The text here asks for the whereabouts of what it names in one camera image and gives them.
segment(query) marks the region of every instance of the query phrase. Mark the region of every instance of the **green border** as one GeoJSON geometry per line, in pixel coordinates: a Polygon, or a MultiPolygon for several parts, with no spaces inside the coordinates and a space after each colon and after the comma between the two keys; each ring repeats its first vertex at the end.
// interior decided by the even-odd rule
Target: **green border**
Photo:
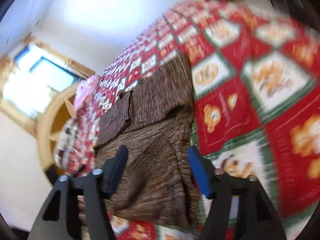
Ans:
{"type": "Polygon", "coordinates": [[[141,71],[140,71],[140,74],[141,74],[141,75],[147,74],[149,70],[153,69],[156,65],[158,65],[158,63],[159,63],[159,62],[158,62],[158,54],[153,54],[152,56],[148,57],[148,59],[147,59],[146,61],[141,62],[141,66],[140,66],[140,67],[141,67],[141,71]],[[142,64],[145,63],[145,62],[147,62],[152,56],[156,56],[156,64],[155,64],[152,68],[148,69],[145,73],[142,73],[142,64]]]}
{"type": "Polygon", "coordinates": [[[284,229],[287,231],[288,229],[290,229],[290,227],[296,225],[301,220],[306,219],[307,217],[311,217],[313,212],[316,210],[318,203],[319,203],[319,201],[316,201],[313,204],[311,204],[309,207],[300,211],[299,213],[296,213],[290,217],[282,219],[281,222],[284,226],[284,229]]]}
{"type": "Polygon", "coordinates": [[[206,32],[206,30],[205,30],[207,27],[206,27],[206,28],[203,28],[203,31],[202,31],[202,33],[203,33],[203,35],[205,36],[205,38],[206,38],[212,45],[214,45],[217,49],[219,48],[219,50],[220,50],[221,48],[224,48],[225,46],[227,46],[227,45],[229,45],[229,44],[232,44],[232,43],[235,42],[236,40],[238,40],[239,37],[240,37],[240,34],[241,34],[241,25],[240,25],[240,24],[236,24],[236,23],[233,23],[233,22],[229,22],[229,21],[226,20],[226,19],[223,19],[223,20],[226,21],[226,22],[228,22],[228,23],[230,23],[231,25],[238,26],[238,28],[239,28],[238,37],[235,38],[234,40],[230,41],[229,43],[220,46],[220,45],[218,45],[216,42],[214,42],[214,41],[209,37],[209,35],[207,34],[207,32],[206,32]]]}
{"type": "Polygon", "coordinates": [[[206,90],[202,91],[200,94],[196,94],[195,88],[193,86],[193,97],[195,100],[198,100],[200,98],[202,98],[203,96],[205,96],[206,94],[212,92],[213,90],[215,90],[218,86],[220,86],[222,83],[224,83],[225,81],[231,79],[232,77],[234,77],[237,72],[236,70],[232,67],[232,65],[225,59],[225,57],[223,57],[223,55],[221,55],[221,53],[219,51],[215,51],[212,54],[210,54],[209,56],[203,58],[197,65],[195,65],[192,70],[194,70],[196,67],[198,67],[200,64],[202,64],[205,60],[208,60],[210,57],[213,57],[214,55],[217,55],[217,57],[226,65],[227,69],[229,70],[229,75],[220,79],[219,82],[217,82],[216,84],[214,84],[211,87],[208,87],[206,90]]]}
{"type": "Polygon", "coordinates": [[[197,148],[199,148],[196,118],[193,118],[193,122],[191,124],[190,144],[191,144],[191,146],[196,146],[197,148]]]}
{"type": "Polygon", "coordinates": [[[252,104],[255,107],[260,119],[262,123],[267,123],[269,121],[271,121],[272,119],[278,117],[279,115],[281,115],[282,113],[284,113],[286,110],[288,110],[290,107],[292,107],[293,105],[295,105],[300,99],[304,98],[308,93],[310,93],[310,91],[315,87],[316,85],[316,79],[312,78],[307,72],[305,72],[302,68],[300,68],[296,62],[294,62],[293,60],[291,60],[290,58],[286,57],[284,54],[282,54],[279,51],[274,51],[268,55],[265,55],[264,57],[260,58],[259,60],[250,60],[247,61],[241,70],[241,78],[244,81],[244,83],[246,84],[246,86],[248,87],[248,91],[250,93],[250,97],[252,100],[252,104]],[[299,89],[298,91],[296,91],[294,94],[292,94],[291,96],[289,96],[285,101],[283,101],[282,103],[278,104],[275,108],[265,111],[263,108],[263,103],[259,100],[259,97],[256,95],[254,89],[253,89],[253,84],[252,81],[250,80],[250,78],[246,75],[245,73],[245,67],[248,64],[252,64],[252,68],[256,68],[256,66],[263,61],[265,58],[270,57],[270,55],[274,54],[274,53],[278,53],[280,54],[285,60],[289,61],[292,63],[292,66],[295,70],[297,70],[300,74],[308,77],[308,81],[306,83],[306,85],[304,87],[302,87],[301,89],[299,89]]]}
{"type": "Polygon", "coordinates": [[[258,144],[260,145],[260,156],[262,157],[264,172],[266,174],[266,180],[268,181],[268,196],[277,209],[278,186],[276,182],[276,168],[272,159],[269,142],[263,128],[258,128],[245,135],[241,135],[239,137],[228,140],[219,151],[211,153],[204,157],[211,161],[215,161],[223,152],[233,150],[252,141],[258,141],[258,144]]]}

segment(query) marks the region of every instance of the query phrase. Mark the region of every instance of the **window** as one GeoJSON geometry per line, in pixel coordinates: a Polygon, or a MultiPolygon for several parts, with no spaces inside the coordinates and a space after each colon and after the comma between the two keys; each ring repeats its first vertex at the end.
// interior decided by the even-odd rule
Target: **window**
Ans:
{"type": "Polygon", "coordinates": [[[80,79],[64,67],[65,62],[35,45],[24,48],[14,62],[18,68],[9,75],[2,96],[33,119],[46,110],[54,95],[80,79]]]}

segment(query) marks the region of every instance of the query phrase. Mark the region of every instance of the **quilt square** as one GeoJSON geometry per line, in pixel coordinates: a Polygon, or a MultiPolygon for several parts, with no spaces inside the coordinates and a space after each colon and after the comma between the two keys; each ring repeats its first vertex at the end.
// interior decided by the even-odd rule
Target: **quilt square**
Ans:
{"type": "Polygon", "coordinates": [[[239,38],[231,44],[224,46],[220,53],[236,68],[241,70],[244,63],[251,59],[252,50],[248,49],[251,47],[251,36],[242,31],[239,38]]]}
{"type": "Polygon", "coordinates": [[[155,240],[156,230],[152,223],[139,221],[129,223],[129,228],[118,237],[118,240],[155,240]]]}
{"type": "Polygon", "coordinates": [[[164,58],[166,58],[177,47],[178,47],[178,43],[176,40],[173,40],[172,42],[170,42],[167,46],[165,46],[163,49],[158,51],[158,54],[157,54],[158,60],[161,61],[164,58]]]}
{"type": "Polygon", "coordinates": [[[177,49],[173,49],[160,61],[160,65],[167,63],[170,59],[173,59],[177,55],[178,55],[177,49]]]}
{"type": "Polygon", "coordinates": [[[172,33],[168,33],[164,38],[162,38],[159,43],[158,47],[159,49],[163,49],[165,46],[167,46],[170,42],[172,42],[174,39],[172,33]]]}
{"type": "Polygon", "coordinates": [[[235,73],[221,55],[214,53],[207,57],[192,69],[195,98],[212,91],[235,73]]]}
{"type": "Polygon", "coordinates": [[[260,127],[250,97],[239,77],[195,102],[197,128],[192,129],[192,144],[201,155],[216,152],[228,140],[260,127]]]}
{"type": "Polygon", "coordinates": [[[277,163],[279,213],[287,217],[318,200],[320,191],[320,87],[269,122],[268,133],[277,163]]]}
{"type": "Polygon", "coordinates": [[[174,24],[172,24],[172,27],[176,30],[179,31],[183,26],[186,26],[188,24],[188,21],[186,20],[185,17],[178,18],[174,24]]]}
{"type": "Polygon", "coordinates": [[[167,16],[167,19],[169,23],[174,24],[176,21],[180,19],[180,16],[176,12],[172,12],[171,15],[167,16]]]}
{"type": "Polygon", "coordinates": [[[193,67],[211,55],[215,51],[215,47],[200,33],[180,45],[179,51],[188,54],[191,67],[193,67]]]}
{"type": "Polygon", "coordinates": [[[309,38],[300,39],[299,41],[288,41],[281,51],[288,57],[300,64],[306,71],[311,71],[317,77],[320,77],[320,41],[309,38]]]}
{"type": "Polygon", "coordinates": [[[193,6],[189,6],[184,12],[182,12],[182,14],[185,17],[191,17],[192,15],[194,15],[197,12],[197,8],[193,7],[193,6]]]}
{"type": "Polygon", "coordinates": [[[221,150],[205,158],[231,176],[257,176],[273,205],[278,208],[278,174],[263,128],[227,141],[221,150]]]}
{"type": "Polygon", "coordinates": [[[156,226],[156,232],[159,240],[193,240],[191,233],[181,228],[169,228],[164,226],[156,226]]]}
{"type": "Polygon", "coordinates": [[[296,35],[291,25],[271,22],[258,27],[256,36],[273,47],[279,48],[288,40],[294,39],[296,35]]]}
{"type": "Polygon", "coordinates": [[[221,19],[206,27],[208,40],[218,47],[223,47],[235,41],[240,34],[240,26],[221,19]]]}
{"type": "Polygon", "coordinates": [[[185,43],[188,39],[198,34],[197,29],[194,26],[189,26],[186,30],[180,33],[177,38],[180,44],[185,43]]]}
{"type": "Polygon", "coordinates": [[[132,72],[134,69],[136,69],[137,67],[139,67],[140,64],[141,64],[141,57],[138,57],[136,60],[134,60],[134,61],[131,63],[129,72],[132,72]]]}
{"type": "Polygon", "coordinates": [[[261,120],[266,123],[289,109],[311,91],[316,81],[279,52],[249,61],[242,78],[261,120]]]}
{"type": "Polygon", "coordinates": [[[157,40],[153,40],[152,42],[148,43],[144,49],[144,52],[149,52],[151,51],[154,47],[156,47],[158,44],[157,40]]]}
{"type": "Polygon", "coordinates": [[[169,31],[170,31],[169,25],[165,25],[161,30],[158,31],[158,35],[159,35],[160,38],[162,38],[169,31]]]}
{"type": "Polygon", "coordinates": [[[157,55],[152,55],[147,61],[141,64],[141,74],[145,74],[157,64],[157,55]]]}
{"type": "Polygon", "coordinates": [[[115,236],[119,236],[129,228],[129,221],[127,219],[119,218],[116,216],[112,216],[110,224],[112,230],[115,233],[115,236]]]}

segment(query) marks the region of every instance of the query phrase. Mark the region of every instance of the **bed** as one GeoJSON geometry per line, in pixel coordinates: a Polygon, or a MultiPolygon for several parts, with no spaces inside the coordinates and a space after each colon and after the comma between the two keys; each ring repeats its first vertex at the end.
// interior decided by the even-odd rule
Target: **bed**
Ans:
{"type": "MultiPolygon", "coordinates": [[[[67,172],[94,167],[99,118],[119,94],[178,53],[189,55],[195,99],[190,141],[233,176],[255,174],[293,240],[320,197],[320,39],[254,6],[185,0],[161,15],[106,68],[80,116],[67,172]]],[[[210,202],[199,201],[204,224],[210,202]]],[[[193,239],[198,231],[110,215],[118,239],[193,239]]],[[[232,239],[235,216],[227,239],[232,239]]]]}

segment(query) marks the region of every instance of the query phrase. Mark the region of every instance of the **window frame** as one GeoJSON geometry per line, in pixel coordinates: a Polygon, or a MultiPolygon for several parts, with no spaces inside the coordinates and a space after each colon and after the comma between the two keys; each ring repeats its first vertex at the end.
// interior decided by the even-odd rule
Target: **window frame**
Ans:
{"type": "Polygon", "coordinates": [[[57,68],[61,69],[63,72],[67,73],[68,75],[73,77],[73,82],[70,84],[70,86],[72,86],[75,82],[81,80],[81,77],[72,73],[71,71],[68,71],[67,69],[59,66],[58,64],[52,62],[51,60],[48,60],[46,57],[41,57],[36,63],[34,63],[34,65],[28,70],[29,73],[32,74],[32,72],[44,61],[47,61],[49,63],[51,63],[52,65],[55,65],[57,68]]]}

